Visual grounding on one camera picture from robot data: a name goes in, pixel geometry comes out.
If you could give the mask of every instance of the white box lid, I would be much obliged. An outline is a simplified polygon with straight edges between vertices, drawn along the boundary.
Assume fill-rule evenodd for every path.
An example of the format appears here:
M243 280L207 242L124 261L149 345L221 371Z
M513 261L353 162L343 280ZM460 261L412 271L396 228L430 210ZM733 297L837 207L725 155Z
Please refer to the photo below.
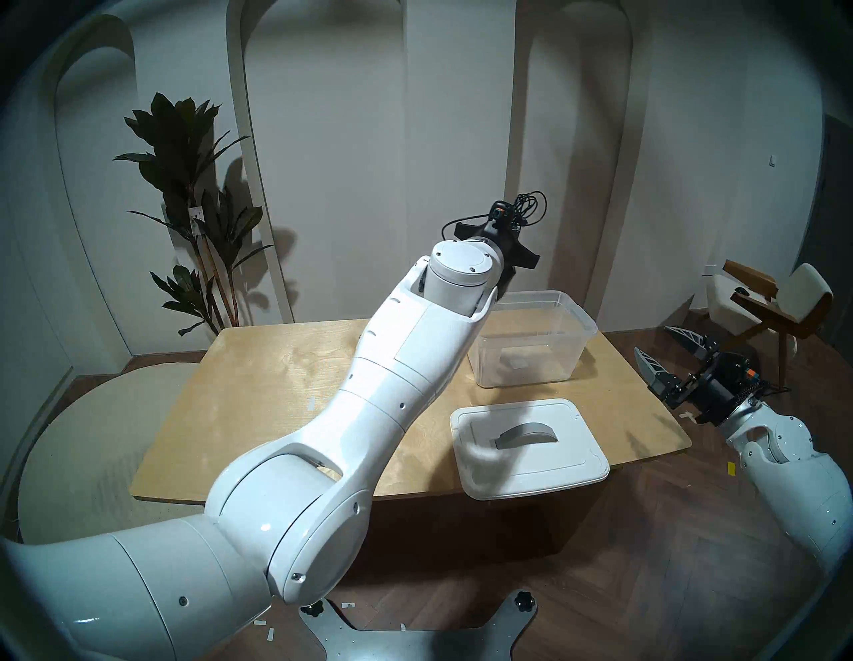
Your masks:
M529 422L549 426L556 442L498 449L501 434ZM457 409L450 429L462 488L479 501L570 489L600 482L610 472L595 437L567 399Z

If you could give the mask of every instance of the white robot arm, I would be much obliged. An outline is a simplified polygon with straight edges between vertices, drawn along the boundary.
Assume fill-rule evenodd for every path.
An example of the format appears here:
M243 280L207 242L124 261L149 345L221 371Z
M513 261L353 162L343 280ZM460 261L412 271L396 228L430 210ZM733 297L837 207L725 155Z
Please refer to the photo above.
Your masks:
M203 514L44 546L5 543L81 655L195 658L269 608L271 594L308 606L334 587L406 430L453 377L514 266L536 265L518 243L523 210L496 202L483 225L457 226L464 241L419 259L368 322L329 405L234 460Z
M713 340L684 328L666 330L703 366L681 382L634 349L649 390L673 409L694 403L701 411L697 422L719 427L782 530L830 572L853 540L853 500L838 464L814 450L800 420L775 413L761 400L772 386L743 356L720 353Z

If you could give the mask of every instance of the table top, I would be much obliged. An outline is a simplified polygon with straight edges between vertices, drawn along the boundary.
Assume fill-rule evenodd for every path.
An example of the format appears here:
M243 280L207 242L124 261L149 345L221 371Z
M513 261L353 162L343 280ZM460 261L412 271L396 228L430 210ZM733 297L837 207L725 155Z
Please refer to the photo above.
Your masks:
M366 319L227 328L183 387L130 493L143 500L203 503L236 457L312 420L343 382ZM450 415L459 408L564 397L581 412L611 467L690 447L670 411L601 334L568 381L485 389L462 361L412 425L374 497L461 490Z

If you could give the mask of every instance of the transparent plastic box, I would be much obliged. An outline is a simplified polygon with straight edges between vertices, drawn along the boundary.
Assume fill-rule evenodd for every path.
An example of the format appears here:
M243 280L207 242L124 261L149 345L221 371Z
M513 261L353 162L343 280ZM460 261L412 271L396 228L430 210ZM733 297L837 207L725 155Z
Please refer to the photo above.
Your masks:
M484 388L565 381L598 327L567 294L504 294L474 340L468 360Z

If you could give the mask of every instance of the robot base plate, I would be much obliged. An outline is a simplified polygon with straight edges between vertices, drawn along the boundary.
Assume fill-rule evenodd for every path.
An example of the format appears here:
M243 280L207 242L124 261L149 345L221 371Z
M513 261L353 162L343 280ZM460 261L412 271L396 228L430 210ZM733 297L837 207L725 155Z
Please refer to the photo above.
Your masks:
M521 632L536 615L531 593L515 590L477 629L448 631L361 631L353 629L329 600L299 609L299 616L335 661L509 661Z

